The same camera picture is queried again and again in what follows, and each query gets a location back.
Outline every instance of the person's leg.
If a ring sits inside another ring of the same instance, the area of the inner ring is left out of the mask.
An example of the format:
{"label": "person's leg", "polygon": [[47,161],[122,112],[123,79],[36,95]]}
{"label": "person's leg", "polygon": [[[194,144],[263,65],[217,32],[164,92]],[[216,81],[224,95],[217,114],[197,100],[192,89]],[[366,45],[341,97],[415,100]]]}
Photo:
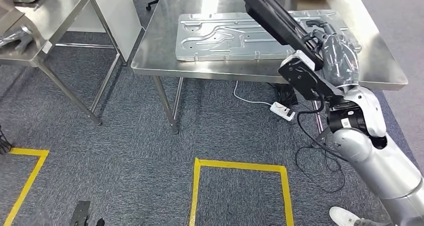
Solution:
{"label": "person's leg", "polygon": [[330,217],[338,226],[393,226],[392,223],[379,223],[368,219],[360,219],[355,214],[341,207],[330,208]]}

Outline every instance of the black object on floor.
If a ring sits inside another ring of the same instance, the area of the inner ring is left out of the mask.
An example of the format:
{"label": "black object on floor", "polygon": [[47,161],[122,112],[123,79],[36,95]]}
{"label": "black object on floor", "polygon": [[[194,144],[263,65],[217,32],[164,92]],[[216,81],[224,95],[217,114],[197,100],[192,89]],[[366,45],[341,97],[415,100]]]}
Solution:
{"label": "black object on floor", "polygon": [[10,152],[12,145],[8,142],[5,135],[2,132],[2,126],[0,125],[0,154],[6,154]]}
{"label": "black object on floor", "polygon": [[268,83],[275,92],[275,101],[286,107],[297,105],[298,98],[296,97],[294,88],[289,84],[271,84]]}
{"label": "black object on floor", "polygon": [[[88,226],[88,219],[90,217],[90,201],[78,201],[75,210],[73,211],[72,218],[70,219],[70,226]],[[95,226],[105,226],[103,218],[99,219]]]}
{"label": "black object on floor", "polygon": [[146,10],[151,11],[152,10],[152,5],[159,3],[159,0],[154,0],[152,2],[149,2],[146,6]]}

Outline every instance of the power strip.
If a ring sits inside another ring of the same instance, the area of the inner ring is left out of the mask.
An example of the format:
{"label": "power strip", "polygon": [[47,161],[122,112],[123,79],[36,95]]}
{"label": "power strip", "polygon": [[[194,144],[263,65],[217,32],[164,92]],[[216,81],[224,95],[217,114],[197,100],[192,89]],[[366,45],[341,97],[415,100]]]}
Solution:
{"label": "power strip", "polygon": [[281,105],[278,102],[274,102],[270,110],[289,122],[292,121],[295,117],[295,112],[293,110],[290,110],[290,108],[287,108],[286,106]]}

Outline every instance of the table leg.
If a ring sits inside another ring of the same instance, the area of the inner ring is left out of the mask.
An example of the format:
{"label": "table leg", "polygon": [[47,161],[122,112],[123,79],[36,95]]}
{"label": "table leg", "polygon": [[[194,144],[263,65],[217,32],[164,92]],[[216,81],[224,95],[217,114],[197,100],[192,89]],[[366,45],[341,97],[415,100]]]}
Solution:
{"label": "table leg", "polygon": [[176,90],[175,103],[173,105],[173,110],[172,110],[172,118],[174,119],[174,121],[177,120],[177,112],[178,112],[178,106],[180,105],[180,97],[181,97],[181,90],[183,88],[183,81],[184,81],[184,77],[180,77],[178,82],[178,88]]}
{"label": "table leg", "polygon": [[330,127],[326,127],[325,129],[324,129],[324,131],[322,131],[316,138],[315,138],[315,140],[316,141],[318,141],[318,142],[320,142],[321,140],[323,140],[324,138],[326,138],[327,137],[327,135],[330,133],[331,131],[330,131]]}
{"label": "table leg", "polygon": [[99,8],[99,5],[97,4],[96,0],[90,0],[91,1],[91,5],[94,8],[95,13],[97,14],[98,19],[101,22],[101,25],[103,26],[104,30],[106,31],[107,35],[109,36],[110,40],[112,41],[113,47],[115,47],[116,53],[119,54],[119,58],[122,62],[122,65],[126,65],[127,62],[124,58],[124,56],[122,55],[122,52],[115,40],[115,37],[112,35],[111,29],[108,26],[108,23],[106,22],[105,17],[102,14],[102,11]]}
{"label": "table leg", "polygon": [[165,110],[166,117],[168,118],[168,122],[171,125],[173,134],[178,134],[177,122],[174,119],[174,114],[171,111],[170,104],[168,102],[167,95],[164,90],[164,86],[162,84],[162,80],[158,76],[153,76],[154,84],[156,85],[157,92],[159,93],[160,102],[162,103],[163,109]]}
{"label": "table leg", "polygon": [[63,92],[65,92],[65,94],[71,99],[73,100],[76,105],[85,113],[89,116],[89,118],[96,124],[96,125],[100,125],[102,122],[93,114],[93,112],[91,112],[85,105],[84,103],[75,96],[75,94],[68,89],[68,87],[50,70],[50,68],[48,68],[43,62],[41,62],[39,64],[39,68],[48,76],[50,77],[50,79],[52,79],[54,81],[54,83],[56,83],[56,85],[58,85]]}
{"label": "table leg", "polygon": [[[314,110],[317,110],[319,108],[318,102],[312,101],[312,107]],[[321,117],[317,113],[315,114],[315,120],[316,120],[316,125],[318,127],[318,132],[322,133],[324,131],[323,122],[321,121]]]}
{"label": "table leg", "polygon": [[109,71],[106,74],[106,77],[104,78],[99,91],[97,92],[97,95],[95,96],[95,99],[90,107],[90,111],[94,113],[94,111],[96,110],[97,104],[100,101],[100,98],[103,95],[103,92],[105,91],[106,86],[108,85],[108,81],[111,78],[112,72],[114,72],[114,69],[118,63],[118,59],[119,59],[119,54],[117,54],[115,56],[115,60],[112,62],[112,65],[109,67]]}
{"label": "table leg", "polygon": [[115,49],[114,46],[110,45],[99,45],[99,44],[85,44],[85,43],[66,43],[58,42],[56,47],[76,47],[76,48],[97,48],[97,49]]}

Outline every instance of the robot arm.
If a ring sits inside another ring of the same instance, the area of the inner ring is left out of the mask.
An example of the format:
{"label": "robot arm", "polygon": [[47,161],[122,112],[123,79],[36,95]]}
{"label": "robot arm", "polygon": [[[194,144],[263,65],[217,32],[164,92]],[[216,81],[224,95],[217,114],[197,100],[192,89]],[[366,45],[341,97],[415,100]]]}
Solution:
{"label": "robot arm", "polygon": [[423,177],[386,133],[377,98],[357,86],[344,99],[353,104],[329,113],[336,150],[380,198],[393,223],[424,225]]}
{"label": "robot arm", "polygon": [[278,72],[307,100],[329,106],[336,151],[380,198],[398,226],[424,225],[423,176],[386,132],[380,103],[359,85],[357,54],[331,25],[308,34],[277,0],[244,0],[247,13],[296,52]]}
{"label": "robot arm", "polygon": [[322,54],[322,74],[328,80],[313,71],[314,63],[302,51],[282,62],[281,76],[307,99],[328,104],[336,151],[380,198],[392,221],[399,226],[424,225],[423,176],[387,134],[374,93],[359,85],[357,55],[349,41],[325,32],[304,39],[318,40],[316,51]]}

